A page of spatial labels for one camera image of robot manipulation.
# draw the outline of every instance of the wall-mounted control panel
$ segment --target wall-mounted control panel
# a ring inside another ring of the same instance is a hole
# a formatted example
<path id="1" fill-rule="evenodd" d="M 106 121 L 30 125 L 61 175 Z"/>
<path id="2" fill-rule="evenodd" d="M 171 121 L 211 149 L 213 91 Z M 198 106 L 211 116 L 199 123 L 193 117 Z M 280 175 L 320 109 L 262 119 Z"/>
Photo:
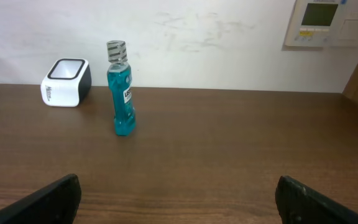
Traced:
<path id="1" fill-rule="evenodd" d="M 287 46 L 358 46 L 358 0 L 297 0 Z"/>

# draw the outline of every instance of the mouthwash bottle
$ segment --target mouthwash bottle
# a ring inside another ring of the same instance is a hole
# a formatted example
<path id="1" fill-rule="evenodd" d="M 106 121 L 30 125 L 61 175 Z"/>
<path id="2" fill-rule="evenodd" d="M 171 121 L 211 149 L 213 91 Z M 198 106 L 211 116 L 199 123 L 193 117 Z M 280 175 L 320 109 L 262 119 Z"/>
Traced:
<path id="1" fill-rule="evenodd" d="M 107 72 L 109 88 L 114 100 L 114 126 L 116 134 L 127 136 L 135 128 L 135 108 L 132 104 L 131 66 L 128 64 L 124 41 L 112 40 L 107 43 L 109 62 Z"/>

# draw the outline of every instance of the white label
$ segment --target white label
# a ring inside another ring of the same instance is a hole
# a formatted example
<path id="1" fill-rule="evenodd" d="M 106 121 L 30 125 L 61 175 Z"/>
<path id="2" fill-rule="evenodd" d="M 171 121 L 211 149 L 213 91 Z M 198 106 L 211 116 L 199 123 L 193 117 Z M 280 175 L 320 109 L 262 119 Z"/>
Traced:
<path id="1" fill-rule="evenodd" d="M 124 90 L 124 103 L 127 103 L 131 99 L 131 97 L 131 87 L 128 87 L 128 89 Z"/>

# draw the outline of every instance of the light switch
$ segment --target light switch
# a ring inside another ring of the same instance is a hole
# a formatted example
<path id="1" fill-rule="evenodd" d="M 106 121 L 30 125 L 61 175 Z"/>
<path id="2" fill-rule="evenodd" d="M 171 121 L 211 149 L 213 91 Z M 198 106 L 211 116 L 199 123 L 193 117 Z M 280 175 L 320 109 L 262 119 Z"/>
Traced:
<path id="1" fill-rule="evenodd" d="M 345 20 L 339 38 L 358 40 L 358 20 Z"/>

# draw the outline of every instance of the white device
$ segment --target white device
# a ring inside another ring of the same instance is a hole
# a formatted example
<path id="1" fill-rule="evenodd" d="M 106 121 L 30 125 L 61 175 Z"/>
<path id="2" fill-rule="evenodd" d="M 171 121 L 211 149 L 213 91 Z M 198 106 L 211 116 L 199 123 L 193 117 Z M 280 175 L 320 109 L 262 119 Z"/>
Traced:
<path id="1" fill-rule="evenodd" d="M 91 84 L 87 60 L 60 59 L 42 81 L 42 99 L 49 106 L 77 106 L 89 92 Z"/>
<path id="2" fill-rule="evenodd" d="M 358 0 L 297 0 L 287 46 L 358 46 Z"/>

